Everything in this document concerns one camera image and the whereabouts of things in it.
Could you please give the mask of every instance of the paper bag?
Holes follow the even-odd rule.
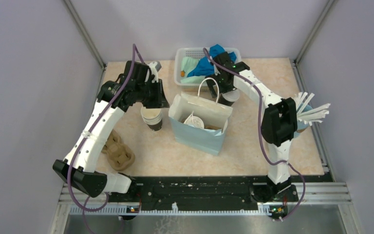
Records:
[[[217,101],[218,98],[214,102],[199,96],[177,94],[168,111],[176,141],[206,153],[218,155],[223,146],[233,108],[218,104]],[[213,126],[218,130],[201,129],[184,124],[184,120],[192,113],[201,118],[205,126]]]

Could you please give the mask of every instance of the metal bar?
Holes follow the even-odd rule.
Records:
[[[71,206],[69,204],[58,204],[50,234],[64,234],[70,210]]]
[[[323,9],[322,13],[320,14],[318,20],[316,21],[315,25],[313,26],[312,31],[309,33],[309,36],[305,40],[298,56],[295,59],[295,64],[298,65],[301,60],[303,59],[304,54],[306,53],[307,48],[309,48],[313,38],[318,33],[319,28],[322,26],[326,16],[328,15],[329,11],[331,10],[332,6],[337,2],[337,0],[328,0],[326,3],[325,8]]]
[[[296,186],[296,190],[301,195],[303,191],[302,183],[293,183]],[[73,189],[74,195],[77,200],[82,204],[87,199],[88,195],[83,192]],[[102,204],[105,202],[106,196],[104,194],[91,198],[91,204]],[[60,204],[72,204],[71,197],[67,187],[63,187],[61,196],[59,198]],[[351,196],[349,195],[346,183],[343,182],[323,182],[323,183],[306,183],[306,195],[303,205],[320,205],[320,204],[351,204]],[[260,203],[265,205],[278,205],[280,202],[268,202]]]
[[[85,44],[87,45],[88,49],[90,50],[91,54],[94,56],[95,60],[97,60],[99,66],[104,69],[105,63],[102,60],[93,40],[91,39],[90,35],[88,34],[87,29],[84,26],[84,23],[82,22],[81,18],[79,17],[77,11],[75,10],[74,5],[70,0],[62,0],[62,2],[65,4],[65,7],[68,10],[68,13],[70,13],[72,20],[74,21],[80,35],[84,39]]]
[[[359,218],[353,205],[339,205],[340,216],[345,226],[346,234],[365,233],[360,225]]]
[[[299,69],[296,67],[296,65],[291,61],[292,64],[292,69],[293,73],[295,75],[296,83],[298,84],[298,88],[301,92],[308,92],[306,88],[306,84],[303,82],[303,80],[300,77],[300,72]],[[313,137],[315,139],[316,147],[319,151],[320,159],[322,160],[322,166],[327,166],[327,160],[326,157],[324,156],[324,150],[323,147],[318,139],[318,133],[314,130],[314,127],[312,126],[312,132],[313,132]]]
[[[89,208],[97,208],[99,207],[99,204],[89,205]],[[221,215],[271,215],[269,212],[269,206],[267,205],[259,205],[257,210],[253,211],[179,211],[177,208],[173,208],[172,210],[167,211],[143,211],[141,210],[139,213],[131,213],[127,212],[126,205],[117,205],[117,204],[108,204],[106,207],[104,207],[102,210],[97,212],[86,212],[85,215],[132,215],[132,216],[162,216],[162,215],[182,215],[182,216],[221,216]],[[71,206],[71,211],[69,213],[70,215],[81,215],[82,210],[77,207],[76,205]]]
[[[299,69],[300,66],[296,65],[295,63],[292,63],[292,67],[293,67],[293,72],[295,74],[295,78],[296,78],[296,82],[298,84],[299,90],[301,92],[309,92],[309,90],[307,89],[307,85],[303,79],[303,76],[300,72],[300,69]],[[312,132],[313,132],[313,137],[315,139],[316,146],[319,151],[320,158],[322,162],[325,163],[326,166],[328,167],[329,172],[332,176],[332,179],[336,181],[336,178],[334,177],[334,174],[333,174],[335,170],[332,166],[332,163],[329,161],[329,156],[328,156],[329,152],[323,141],[322,131],[318,123],[313,123]]]
[[[107,65],[101,71],[101,76],[100,76],[100,80],[99,80],[99,83],[98,83],[97,92],[96,92],[95,95],[98,95],[99,91],[101,90],[101,86],[104,83],[104,76],[105,76],[105,71],[106,70],[107,70]]]

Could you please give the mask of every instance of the beige table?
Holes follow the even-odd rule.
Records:
[[[294,97],[299,92],[288,58],[243,61],[257,78],[278,95]],[[161,65],[159,78],[163,80],[165,94],[171,105],[181,88],[174,83],[174,61],[161,61]],[[104,82],[116,80],[124,72],[124,67],[125,62],[108,63]],[[210,98],[209,92],[203,97]],[[267,175],[268,164],[261,153],[257,134],[258,104],[243,93],[233,105],[231,121],[218,156],[177,143],[171,130],[168,109],[163,109],[163,128],[158,132],[151,131],[141,118],[141,106],[137,103],[130,107],[114,127],[136,156],[134,164],[123,173],[131,176]],[[293,140],[290,162],[303,175],[324,174],[310,128]],[[103,154],[98,160],[97,171],[114,172]]]

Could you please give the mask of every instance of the coffee cup lid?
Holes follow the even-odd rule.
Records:
[[[240,90],[236,89],[222,95],[227,101],[235,102],[240,98]]]
[[[197,116],[189,116],[185,121],[184,124],[193,125],[196,128],[204,128],[204,122]]]

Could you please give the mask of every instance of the metal floor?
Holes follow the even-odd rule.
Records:
[[[96,234],[115,234],[116,216],[87,215]],[[70,215],[64,234],[88,234],[82,216]],[[337,205],[301,206],[283,223],[266,216],[139,216],[125,221],[123,234],[345,234]]]

